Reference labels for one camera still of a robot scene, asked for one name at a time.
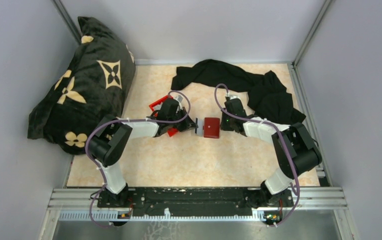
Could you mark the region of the red plastic bin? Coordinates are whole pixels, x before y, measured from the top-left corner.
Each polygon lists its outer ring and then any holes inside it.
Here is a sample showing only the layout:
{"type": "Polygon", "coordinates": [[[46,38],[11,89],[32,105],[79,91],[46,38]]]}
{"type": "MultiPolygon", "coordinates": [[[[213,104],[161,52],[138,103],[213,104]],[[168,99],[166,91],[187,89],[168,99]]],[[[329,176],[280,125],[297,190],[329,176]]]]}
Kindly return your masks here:
{"type": "MultiPolygon", "coordinates": [[[[163,96],[162,98],[156,100],[155,102],[151,103],[148,107],[152,110],[152,111],[156,111],[156,110],[160,110],[161,109],[161,106],[163,104],[163,102],[165,100],[167,100],[168,98],[172,98],[172,96],[168,96],[168,95],[165,95],[163,96]]],[[[176,128],[169,128],[167,130],[167,134],[169,137],[172,137],[174,136],[175,134],[177,134],[179,131],[176,129],[176,128]]]]}

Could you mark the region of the red leather card holder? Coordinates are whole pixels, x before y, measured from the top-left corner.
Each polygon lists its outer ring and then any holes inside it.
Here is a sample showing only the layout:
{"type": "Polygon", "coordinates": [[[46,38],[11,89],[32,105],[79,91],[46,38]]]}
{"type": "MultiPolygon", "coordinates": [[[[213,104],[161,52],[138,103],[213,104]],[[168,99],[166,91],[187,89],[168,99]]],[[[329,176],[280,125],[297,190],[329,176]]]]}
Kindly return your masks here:
{"type": "Polygon", "coordinates": [[[220,138],[221,120],[218,117],[205,117],[203,121],[203,137],[210,139],[220,138]]]}

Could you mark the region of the white credit card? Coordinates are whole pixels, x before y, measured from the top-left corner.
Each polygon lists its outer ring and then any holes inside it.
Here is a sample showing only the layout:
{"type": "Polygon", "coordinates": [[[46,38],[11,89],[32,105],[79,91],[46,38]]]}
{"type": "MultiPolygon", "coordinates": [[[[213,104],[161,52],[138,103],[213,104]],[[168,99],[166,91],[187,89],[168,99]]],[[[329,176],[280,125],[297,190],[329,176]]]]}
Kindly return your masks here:
{"type": "Polygon", "coordinates": [[[196,128],[194,130],[195,134],[202,137],[204,135],[204,120],[201,118],[195,119],[196,128]]]}

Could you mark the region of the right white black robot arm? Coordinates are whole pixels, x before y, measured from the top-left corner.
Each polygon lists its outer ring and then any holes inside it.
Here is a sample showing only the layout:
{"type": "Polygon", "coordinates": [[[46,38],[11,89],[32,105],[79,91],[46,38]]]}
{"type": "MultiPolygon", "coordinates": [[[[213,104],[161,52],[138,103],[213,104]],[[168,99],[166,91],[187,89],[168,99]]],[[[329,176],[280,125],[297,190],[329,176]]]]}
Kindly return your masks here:
{"type": "Polygon", "coordinates": [[[227,96],[222,109],[221,129],[256,138],[273,145],[279,167],[261,184],[260,199],[274,206],[280,193],[301,174],[322,163],[322,156],[307,128],[300,122],[288,125],[247,115],[239,97],[227,96]]]}

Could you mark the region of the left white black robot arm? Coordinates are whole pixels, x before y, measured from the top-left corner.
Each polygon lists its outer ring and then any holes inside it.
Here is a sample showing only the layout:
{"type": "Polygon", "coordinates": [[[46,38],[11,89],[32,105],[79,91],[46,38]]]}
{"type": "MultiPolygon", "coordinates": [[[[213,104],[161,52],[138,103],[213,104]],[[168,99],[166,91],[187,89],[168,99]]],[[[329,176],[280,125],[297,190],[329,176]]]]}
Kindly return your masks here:
{"type": "Polygon", "coordinates": [[[85,143],[86,155],[94,161],[103,177],[103,189],[117,207],[128,203],[128,184],[120,169],[120,158],[129,140],[160,137],[169,130],[194,130],[197,123],[181,102],[167,97],[156,106],[150,116],[142,119],[105,116],[85,143]]]}

